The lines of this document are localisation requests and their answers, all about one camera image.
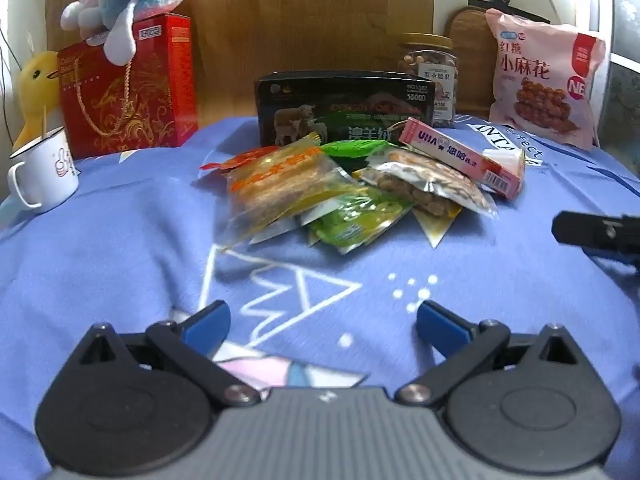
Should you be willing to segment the wooden panel board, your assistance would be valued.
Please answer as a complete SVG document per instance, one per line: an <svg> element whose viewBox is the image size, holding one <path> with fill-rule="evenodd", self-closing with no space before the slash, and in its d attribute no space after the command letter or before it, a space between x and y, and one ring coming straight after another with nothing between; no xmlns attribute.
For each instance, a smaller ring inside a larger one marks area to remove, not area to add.
<svg viewBox="0 0 640 480"><path fill-rule="evenodd" d="M183 0L198 122L255 111L254 82L280 70L397 70L399 37L430 32L434 0Z"/></svg>

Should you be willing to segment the pastel plush toy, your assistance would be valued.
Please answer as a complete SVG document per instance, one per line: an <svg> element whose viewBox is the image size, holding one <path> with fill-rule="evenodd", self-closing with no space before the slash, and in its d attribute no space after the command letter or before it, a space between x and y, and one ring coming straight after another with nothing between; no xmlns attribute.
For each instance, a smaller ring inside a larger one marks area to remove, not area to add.
<svg viewBox="0 0 640 480"><path fill-rule="evenodd" d="M134 23L175 10L183 0L75 0L62 11L60 25L77 30L87 44L103 38L108 62L125 66L137 52Z"/></svg>

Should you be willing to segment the dark green snack packet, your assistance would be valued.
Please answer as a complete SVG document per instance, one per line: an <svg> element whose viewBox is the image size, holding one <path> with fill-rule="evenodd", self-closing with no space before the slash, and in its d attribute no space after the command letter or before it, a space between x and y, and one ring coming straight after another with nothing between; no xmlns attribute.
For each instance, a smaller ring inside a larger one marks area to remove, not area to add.
<svg viewBox="0 0 640 480"><path fill-rule="evenodd" d="M348 174L368 166L367 158L381 151L392 148L393 144L386 140L344 140L322 144L321 151L337 163Z"/></svg>

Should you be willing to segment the pink fried-twist snack bag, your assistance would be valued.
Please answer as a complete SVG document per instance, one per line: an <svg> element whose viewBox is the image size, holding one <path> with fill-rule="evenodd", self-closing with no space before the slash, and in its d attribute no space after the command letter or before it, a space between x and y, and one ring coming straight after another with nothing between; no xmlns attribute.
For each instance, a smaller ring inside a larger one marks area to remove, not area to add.
<svg viewBox="0 0 640 480"><path fill-rule="evenodd" d="M596 136L588 91L605 42L570 25L490 9L497 41L489 120L589 151Z"/></svg>

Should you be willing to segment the red gift bag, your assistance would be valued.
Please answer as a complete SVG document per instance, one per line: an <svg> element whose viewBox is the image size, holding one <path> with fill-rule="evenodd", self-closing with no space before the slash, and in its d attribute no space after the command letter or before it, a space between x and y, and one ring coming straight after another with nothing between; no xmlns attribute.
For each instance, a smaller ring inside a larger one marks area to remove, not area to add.
<svg viewBox="0 0 640 480"><path fill-rule="evenodd" d="M171 13L137 22L134 40L125 66L85 41L58 52L61 108L77 158L176 148L198 130L191 19Z"/></svg>

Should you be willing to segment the yellow duck plush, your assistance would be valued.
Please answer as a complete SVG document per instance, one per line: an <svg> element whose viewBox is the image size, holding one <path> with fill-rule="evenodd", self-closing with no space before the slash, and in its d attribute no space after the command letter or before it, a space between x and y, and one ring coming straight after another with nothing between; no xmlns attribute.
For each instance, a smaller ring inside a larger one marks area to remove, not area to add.
<svg viewBox="0 0 640 480"><path fill-rule="evenodd" d="M24 66L18 78L18 97L24 126L13 151L64 125L56 52L36 54Z"/></svg>

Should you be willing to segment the green pea snack packet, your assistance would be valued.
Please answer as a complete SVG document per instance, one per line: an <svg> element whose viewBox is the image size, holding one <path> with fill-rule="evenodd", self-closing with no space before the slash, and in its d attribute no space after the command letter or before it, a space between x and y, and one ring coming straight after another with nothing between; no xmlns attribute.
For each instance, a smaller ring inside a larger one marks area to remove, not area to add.
<svg viewBox="0 0 640 480"><path fill-rule="evenodd" d="M337 203L334 211L311 222L310 230L342 255L372 243L412 208L408 200L367 185L338 196Z"/></svg>

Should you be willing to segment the orange cracker snack packet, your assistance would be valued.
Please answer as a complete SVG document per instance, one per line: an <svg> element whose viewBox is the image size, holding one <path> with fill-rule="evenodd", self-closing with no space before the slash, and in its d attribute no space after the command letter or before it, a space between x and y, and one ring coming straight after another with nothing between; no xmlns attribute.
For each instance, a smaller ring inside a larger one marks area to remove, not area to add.
<svg viewBox="0 0 640 480"><path fill-rule="evenodd" d="M216 243L224 249L254 237L270 224L291 218L359 188L358 182L321 148L318 133L254 158L243 153L224 164L202 167L221 180L226 214L218 221Z"/></svg>

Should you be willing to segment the clear peanut snack packet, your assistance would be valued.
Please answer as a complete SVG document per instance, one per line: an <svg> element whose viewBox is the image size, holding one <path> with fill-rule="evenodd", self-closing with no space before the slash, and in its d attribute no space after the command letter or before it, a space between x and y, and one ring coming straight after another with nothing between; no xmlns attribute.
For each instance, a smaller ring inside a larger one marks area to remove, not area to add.
<svg viewBox="0 0 640 480"><path fill-rule="evenodd" d="M456 204L491 219L498 218L492 198L460 171L418 153L384 146L367 157L358 177L380 190L412 200L435 217L451 216Z"/></svg>

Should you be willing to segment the white enamel mug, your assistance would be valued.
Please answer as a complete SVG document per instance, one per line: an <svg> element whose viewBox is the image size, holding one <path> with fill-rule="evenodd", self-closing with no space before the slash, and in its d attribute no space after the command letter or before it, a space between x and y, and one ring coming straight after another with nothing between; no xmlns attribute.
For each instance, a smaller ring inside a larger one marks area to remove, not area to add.
<svg viewBox="0 0 640 480"><path fill-rule="evenodd" d="M57 128L22 146L10 156L6 175L10 195L27 211L43 214L73 196L79 188L66 131Z"/></svg>

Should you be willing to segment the black sheep-print storage box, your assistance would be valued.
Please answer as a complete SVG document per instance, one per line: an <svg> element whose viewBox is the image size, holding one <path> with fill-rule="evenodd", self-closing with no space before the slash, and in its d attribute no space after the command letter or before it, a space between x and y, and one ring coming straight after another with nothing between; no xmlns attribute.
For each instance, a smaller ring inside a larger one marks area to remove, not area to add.
<svg viewBox="0 0 640 480"><path fill-rule="evenodd" d="M279 146L311 133L323 143L396 143L406 120L432 122L436 96L431 81L376 70L275 72L254 89L260 143Z"/></svg>

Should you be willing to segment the nut jar gold lid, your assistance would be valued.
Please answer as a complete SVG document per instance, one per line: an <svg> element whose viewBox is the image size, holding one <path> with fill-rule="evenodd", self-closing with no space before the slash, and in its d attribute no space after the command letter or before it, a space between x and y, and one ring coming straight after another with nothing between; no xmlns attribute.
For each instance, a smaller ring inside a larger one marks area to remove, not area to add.
<svg viewBox="0 0 640 480"><path fill-rule="evenodd" d="M399 44L404 50L399 69L435 84L433 125L451 127L458 90L458 59L452 40L426 32L406 32L400 36Z"/></svg>

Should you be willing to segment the pink rectangular snack box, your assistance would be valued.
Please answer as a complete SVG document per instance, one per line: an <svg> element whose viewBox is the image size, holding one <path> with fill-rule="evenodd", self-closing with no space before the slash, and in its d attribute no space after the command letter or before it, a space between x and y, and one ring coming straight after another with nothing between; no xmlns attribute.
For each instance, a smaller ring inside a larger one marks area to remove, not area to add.
<svg viewBox="0 0 640 480"><path fill-rule="evenodd" d="M509 200L518 196L523 187L525 155L520 148L485 148L478 152L413 118L406 121L399 141L460 171Z"/></svg>

